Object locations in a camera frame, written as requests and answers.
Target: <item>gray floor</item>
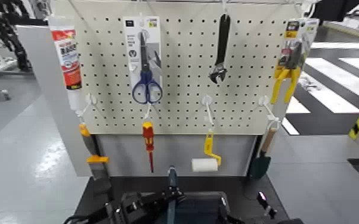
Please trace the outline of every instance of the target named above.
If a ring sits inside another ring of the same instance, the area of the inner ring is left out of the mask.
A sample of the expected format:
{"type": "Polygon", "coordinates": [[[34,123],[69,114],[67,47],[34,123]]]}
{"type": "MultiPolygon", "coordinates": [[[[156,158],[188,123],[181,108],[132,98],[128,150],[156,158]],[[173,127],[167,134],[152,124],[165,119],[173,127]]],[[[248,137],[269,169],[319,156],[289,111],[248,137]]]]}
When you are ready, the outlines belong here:
{"type": "Polygon", "coordinates": [[[76,176],[36,79],[0,76],[0,89],[11,95],[0,97],[0,223],[62,223],[88,178],[76,176]]]}
{"type": "Polygon", "coordinates": [[[359,223],[359,173],[346,161],[359,146],[346,135],[277,135],[268,175],[290,217],[306,224],[359,223]]]}
{"type": "Polygon", "coordinates": [[[43,97],[0,131],[0,223],[62,223],[87,181],[76,176],[43,97]]]}

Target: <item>red screwdriver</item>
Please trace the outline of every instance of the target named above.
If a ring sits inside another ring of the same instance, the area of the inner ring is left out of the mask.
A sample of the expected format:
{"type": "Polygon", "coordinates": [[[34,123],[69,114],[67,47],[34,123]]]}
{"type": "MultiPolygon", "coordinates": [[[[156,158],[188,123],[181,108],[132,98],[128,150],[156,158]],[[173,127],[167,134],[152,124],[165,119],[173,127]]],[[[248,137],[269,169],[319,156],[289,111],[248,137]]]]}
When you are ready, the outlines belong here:
{"type": "Polygon", "coordinates": [[[146,151],[149,153],[150,171],[153,173],[154,172],[154,167],[153,167],[153,150],[154,150],[153,124],[151,122],[144,122],[142,125],[142,129],[143,129],[142,136],[145,139],[146,151]]]}

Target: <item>yellow pliers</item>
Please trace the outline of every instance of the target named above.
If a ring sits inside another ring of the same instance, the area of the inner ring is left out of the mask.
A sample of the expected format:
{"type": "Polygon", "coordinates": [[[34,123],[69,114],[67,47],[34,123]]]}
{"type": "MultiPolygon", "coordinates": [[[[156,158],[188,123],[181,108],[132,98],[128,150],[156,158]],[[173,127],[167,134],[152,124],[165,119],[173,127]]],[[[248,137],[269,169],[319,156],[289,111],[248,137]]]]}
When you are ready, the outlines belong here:
{"type": "Polygon", "coordinates": [[[275,104],[277,102],[281,84],[283,80],[287,78],[291,78],[291,84],[285,93],[284,102],[288,103],[290,101],[293,91],[296,88],[296,84],[298,84],[299,76],[301,75],[301,67],[299,62],[301,61],[302,57],[302,43],[298,42],[285,65],[277,66],[276,71],[274,72],[276,83],[273,87],[273,95],[271,96],[270,101],[271,104],[275,104]]]}

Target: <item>paint roller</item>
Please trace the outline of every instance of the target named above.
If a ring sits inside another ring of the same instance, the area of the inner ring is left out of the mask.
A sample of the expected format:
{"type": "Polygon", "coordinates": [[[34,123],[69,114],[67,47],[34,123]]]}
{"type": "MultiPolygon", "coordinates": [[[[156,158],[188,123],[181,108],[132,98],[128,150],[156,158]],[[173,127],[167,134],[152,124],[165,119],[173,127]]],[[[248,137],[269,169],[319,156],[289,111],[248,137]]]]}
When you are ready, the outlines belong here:
{"type": "Polygon", "coordinates": [[[192,171],[194,172],[211,172],[218,171],[218,167],[221,165],[221,156],[212,152],[213,148],[213,131],[209,129],[205,139],[205,146],[203,152],[212,158],[193,158],[192,171]]]}

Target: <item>white pegboard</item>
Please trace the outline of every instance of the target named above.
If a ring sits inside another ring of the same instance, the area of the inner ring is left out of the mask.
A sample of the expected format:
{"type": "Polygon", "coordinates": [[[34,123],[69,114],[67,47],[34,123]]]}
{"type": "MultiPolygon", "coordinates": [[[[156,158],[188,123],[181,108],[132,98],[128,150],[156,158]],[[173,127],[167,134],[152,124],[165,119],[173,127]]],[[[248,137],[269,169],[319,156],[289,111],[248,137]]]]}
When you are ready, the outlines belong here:
{"type": "Polygon", "coordinates": [[[208,78],[216,60],[222,5],[195,2],[57,2],[57,14],[75,17],[84,91],[98,99],[86,112],[91,133],[139,134],[146,105],[131,96],[122,17],[158,15],[162,27],[163,98],[150,116],[156,134],[205,134],[211,105],[215,133],[260,135],[267,112],[260,96],[271,96],[274,66],[286,21],[298,16],[293,4],[227,4],[231,16],[224,82],[208,78]]]}

